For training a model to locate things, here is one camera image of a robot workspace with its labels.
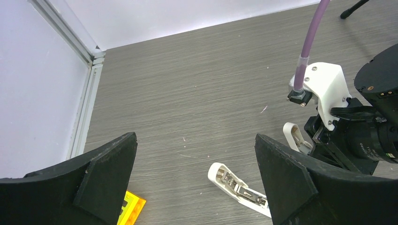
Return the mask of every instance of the metal clip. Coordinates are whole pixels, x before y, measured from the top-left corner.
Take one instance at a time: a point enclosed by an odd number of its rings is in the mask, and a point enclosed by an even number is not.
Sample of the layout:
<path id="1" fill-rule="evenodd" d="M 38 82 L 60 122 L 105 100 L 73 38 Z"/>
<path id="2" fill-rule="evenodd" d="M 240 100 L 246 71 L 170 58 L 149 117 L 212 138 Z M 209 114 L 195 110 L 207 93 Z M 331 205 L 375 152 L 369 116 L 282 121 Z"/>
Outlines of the metal clip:
<path id="1" fill-rule="evenodd" d="M 250 189 L 248 185 L 234 175 L 226 165 L 213 163 L 207 177 L 240 204 L 256 210 L 267 217 L 271 217 L 267 196 Z"/>

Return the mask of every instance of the camera lens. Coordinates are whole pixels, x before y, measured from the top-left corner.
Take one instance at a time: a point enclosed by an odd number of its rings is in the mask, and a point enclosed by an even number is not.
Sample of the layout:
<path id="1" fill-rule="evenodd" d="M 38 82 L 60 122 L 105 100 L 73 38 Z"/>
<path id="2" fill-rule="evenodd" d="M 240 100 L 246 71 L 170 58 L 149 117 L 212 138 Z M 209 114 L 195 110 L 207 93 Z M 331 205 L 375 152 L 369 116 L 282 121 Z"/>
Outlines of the camera lens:
<path id="1" fill-rule="evenodd" d="M 398 163 L 398 133 L 388 122 L 352 122 L 346 130 L 346 141 L 353 154 L 375 161 Z"/>

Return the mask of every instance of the white wall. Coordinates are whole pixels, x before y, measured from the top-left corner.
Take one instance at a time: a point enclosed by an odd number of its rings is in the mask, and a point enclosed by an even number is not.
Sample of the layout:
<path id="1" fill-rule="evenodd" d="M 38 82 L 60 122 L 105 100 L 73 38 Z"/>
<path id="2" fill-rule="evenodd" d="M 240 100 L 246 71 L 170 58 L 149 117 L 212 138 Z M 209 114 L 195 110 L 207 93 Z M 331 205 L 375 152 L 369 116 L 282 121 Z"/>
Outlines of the white wall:
<path id="1" fill-rule="evenodd" d="M 86 28 L 82 25 L 73 10 L 69 7 L 65 0 L 48 0 L 57 10 L 58 15 L 66 22 L 71 30 L 76 34 L 80 41 L 86 46 L 91 54 L 101 52 L 96 49 L 97 43 L 90 36 Z"/>
<path id="2" fill-rule="evenodd" d="M 0 0 L 0 178 L 65 160 L 87 74 L 27 0 Z"/>
<path id="3" fill-rule="evenodd" d="M 66 0 L 102 50 L 320 0 Z"/>

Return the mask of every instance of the black stand leg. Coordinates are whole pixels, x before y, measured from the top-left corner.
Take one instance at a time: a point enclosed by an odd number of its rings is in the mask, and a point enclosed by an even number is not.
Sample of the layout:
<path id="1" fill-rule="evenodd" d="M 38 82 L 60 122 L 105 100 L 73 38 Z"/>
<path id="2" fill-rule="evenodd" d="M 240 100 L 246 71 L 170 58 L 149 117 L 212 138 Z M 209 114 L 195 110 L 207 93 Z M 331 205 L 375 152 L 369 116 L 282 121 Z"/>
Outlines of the black stand leg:
<path id="1" fill-rule="evenodd" d="M 365 3 L 367 3 L 369 0 L 360 0 L 359 2 L 357 2 L 357 4 L 355 4 L 353 7 L 347 9 L 346 11 L 344 11 L 341 15 L 340 18 L 345 19 L 347 17 L 349 17 L 355 10 L 357 10 L 358 8 L 360 8 L 361 6 L 363 6 Z"/>

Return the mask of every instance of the gray wood grain surface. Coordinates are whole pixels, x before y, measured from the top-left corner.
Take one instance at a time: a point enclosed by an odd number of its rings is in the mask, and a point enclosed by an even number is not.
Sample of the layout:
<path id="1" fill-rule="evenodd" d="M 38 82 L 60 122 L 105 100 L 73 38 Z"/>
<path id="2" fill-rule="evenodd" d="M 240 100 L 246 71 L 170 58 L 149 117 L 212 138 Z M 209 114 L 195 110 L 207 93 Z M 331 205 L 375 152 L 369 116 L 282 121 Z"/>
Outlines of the gray wood grain surface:
<path id="1" fill-rule="evenodd" d="M 372 0 L 341 20 L 340 13 L 355 2 L 330 3 L 310 62 L 341 65 L 351 93 L 359 97 L 353 88 L 357 71 L 398 42 L 398 4 Z M 254 153 L 256 134 L 286 143 L 284 123 L 302 127 L 316 115 L 313 105 L 302 108 L 285 101 L 315 9 L 297 8 L 107 51 L 86 149 L 137 133 L 129 190 L 147 199 L 138 225 L 272 224 L 210 183 L 207 171 L 213 162 L 225 163 L 251 188 L 264 192 Z M 381 163 L 375 175 L 398 178 L 398 167 Z"/>

